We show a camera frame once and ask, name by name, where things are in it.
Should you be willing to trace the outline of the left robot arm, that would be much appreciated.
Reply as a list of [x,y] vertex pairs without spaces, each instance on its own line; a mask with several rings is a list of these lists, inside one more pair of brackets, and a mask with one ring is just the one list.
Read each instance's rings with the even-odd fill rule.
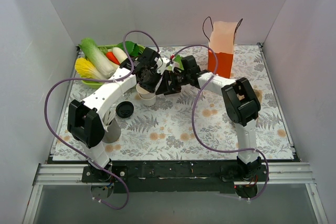
[[135,60],[125,58],[119,48],[113,53],[121,65],[107,83],[82,101],[71,101],[68,109],[67,129],[81,144],[90,173],[100,182],[107,182],[112,175],[111,159],[103,143],[117,140],[121,134],[115,113],[110,110],[112,105],[133,87],[143,104],[154,105],[158,84],[171,64],[169,59],[148,47]]

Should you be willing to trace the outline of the orange paper bag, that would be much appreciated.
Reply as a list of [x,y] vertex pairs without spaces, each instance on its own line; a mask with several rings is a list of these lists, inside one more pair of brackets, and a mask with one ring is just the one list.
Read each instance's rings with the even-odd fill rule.
[[[207,36],[204,30],[207,20],[210,21],[212,27],[210,36]],[[216,53],[218,61],[216,73],[221,77],[229,79],[231,76],[235,38],[242,21],[243,19],[241,18],[238,22],[212,22],[210,16],[206,17],[203,21],[202,31],[208,40],[208,46]]]

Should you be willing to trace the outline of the white paper coffee cup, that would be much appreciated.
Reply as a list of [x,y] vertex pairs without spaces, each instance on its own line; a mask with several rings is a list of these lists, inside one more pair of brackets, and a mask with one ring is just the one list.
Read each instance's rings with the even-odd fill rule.
[[150,93],[148,91],[146,91],[145,89],[143,89],[142,87],[140,87],[139,84],[136,85],[136,91],[138,93],[138,95],[140,96],[142,103],[145,106],[153,106],[156,102],[156,95],[154,93]]

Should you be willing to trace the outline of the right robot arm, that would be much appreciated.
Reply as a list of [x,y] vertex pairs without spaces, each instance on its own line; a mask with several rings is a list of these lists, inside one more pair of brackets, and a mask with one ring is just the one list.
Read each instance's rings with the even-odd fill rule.
[[248,181],[256,176],[261,168],[261,158],[256,151],[256,124],[260,111],[260,102],[246,78],[237,80],[214,75],[201,70],[194,56],[183,57],[183,69],[165,70],[156,95],[175,94],[184,85],[191,85],[200,91],[208,90],[224,99],[226,114],[235,124],[238,139],[237,165],[227,172],[227,178],[238,175]]

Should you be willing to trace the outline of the black plastic cup lid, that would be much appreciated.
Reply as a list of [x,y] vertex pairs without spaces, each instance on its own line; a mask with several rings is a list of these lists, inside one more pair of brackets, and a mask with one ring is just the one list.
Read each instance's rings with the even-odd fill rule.
[[134,105],[130,101],[123,101],[116,107],[116,115],[122,119],[129,118],[134,112]]

